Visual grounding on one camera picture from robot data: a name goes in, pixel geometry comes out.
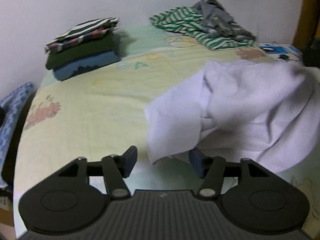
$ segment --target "bed sheet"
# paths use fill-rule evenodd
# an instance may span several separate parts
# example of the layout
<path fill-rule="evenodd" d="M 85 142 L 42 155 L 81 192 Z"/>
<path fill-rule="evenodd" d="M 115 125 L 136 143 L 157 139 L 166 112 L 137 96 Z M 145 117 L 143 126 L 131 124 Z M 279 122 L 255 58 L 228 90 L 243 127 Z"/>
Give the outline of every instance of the bed sheet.
<path fill-rule="evenodd" d="M 106 155 L 122 154 L 135 145 L 138 162 L 130 177 L 125 179 L 132 193 L 136 189 L 198 188 L 201 180 L 187 163 L 163 159 L 151 166 L 144 107 L 192 76 L 207 60 L 273 61 L 257 47 L 213 52 L 192 38 L 158 33 L 154 27 L 144 36 L 145 30 L 124 31 L 130 42 L 122 48 L 122 61 L 61 83 L 43 85 L 38 91 L 21 136 L 16 164 L 14 220 L 17 236 L 25 230 L 18 213 L 22 194 L 78 156 L 98 161 Z M 315 190 L 315 185 L 320 185 L 315 181 L 318 166 L 309 164 L 320 163 L 319 150 L 320 147 L 306 162 L 279 174 L 309 194 L 316 212 L 320 197 L 316 193 L 320 189 Z M 102 178 L 90 178 L 90 183 L 105 192 Z M 223 190 L 234 185 L 236 179 L 226 179 Z M 318 221 L 313 217 L 312 214 L 309 231 Z"/>

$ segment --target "plaid shirt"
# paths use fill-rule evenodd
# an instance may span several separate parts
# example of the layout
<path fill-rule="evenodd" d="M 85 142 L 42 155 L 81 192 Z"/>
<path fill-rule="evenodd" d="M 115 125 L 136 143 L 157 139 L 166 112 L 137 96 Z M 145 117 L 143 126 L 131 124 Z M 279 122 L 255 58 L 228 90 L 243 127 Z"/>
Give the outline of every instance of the plaid shirt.
<path fill-rule="evenodd" d="M 65 40 L 62 42 L 54 42 L 50 43 L 47 46 L 45 46 L 44 51 L 46 53 L 58 53 L 60 51 L 70 49 L 72 47 L 78 46 L 81 42 L 85 41 L 91 41 L 91 40 L 99 40 L 102 39 L 103 36 L 108 32 L 111 31 L 111 28 L 98 28 L 97 30 L 94 30 L 90 33 L 86 33 L 84 35 L 81 35 L 79 37 L 76 37 L 74 39 Z"/>

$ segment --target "white fabric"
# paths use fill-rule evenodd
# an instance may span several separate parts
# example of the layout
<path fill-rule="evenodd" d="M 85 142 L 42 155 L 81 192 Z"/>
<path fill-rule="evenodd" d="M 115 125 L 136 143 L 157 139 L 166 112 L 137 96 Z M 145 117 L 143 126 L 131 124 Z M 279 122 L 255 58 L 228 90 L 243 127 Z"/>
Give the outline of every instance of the white fabric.
<path fill-rule="evenodd" d="M 152 163 L 195 146 L 272 172 L 302 161 L 319 134 L 319 84 L 290 63 L 207 62 L 145 108 Z"/>

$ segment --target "dark green folded garment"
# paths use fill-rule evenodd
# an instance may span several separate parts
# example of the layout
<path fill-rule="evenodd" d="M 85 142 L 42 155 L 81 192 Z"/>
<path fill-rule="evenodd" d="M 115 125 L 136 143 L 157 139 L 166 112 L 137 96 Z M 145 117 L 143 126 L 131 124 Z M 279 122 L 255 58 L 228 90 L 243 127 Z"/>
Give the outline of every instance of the dark green folded garment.
<path fill-rule="evenodd" d="M 113 34 L 107 33 L 103 39 L 81 43 L 76 47 L 61 51 L 59 53 L 50 53 L 45 64 L 46 69 L 61 68 L 73 61 L 102 53 L 106 50 L 116 48 L 113 40 Z"/>

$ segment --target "stack of folded clothes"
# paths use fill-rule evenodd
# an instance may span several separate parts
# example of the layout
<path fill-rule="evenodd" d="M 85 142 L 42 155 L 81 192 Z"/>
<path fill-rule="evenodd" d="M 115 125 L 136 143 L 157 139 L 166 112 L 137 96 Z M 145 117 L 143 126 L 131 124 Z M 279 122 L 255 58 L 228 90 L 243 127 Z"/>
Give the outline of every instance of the stack of folded clothes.
<path fill-rule="evenodd" d="M 92 20 L 61 34 L 45 47 L 49 53 L 45 67 L 63 81 L 120 61 L 119 40 L 112 32 L 118 21 L 118 18 Z"/>

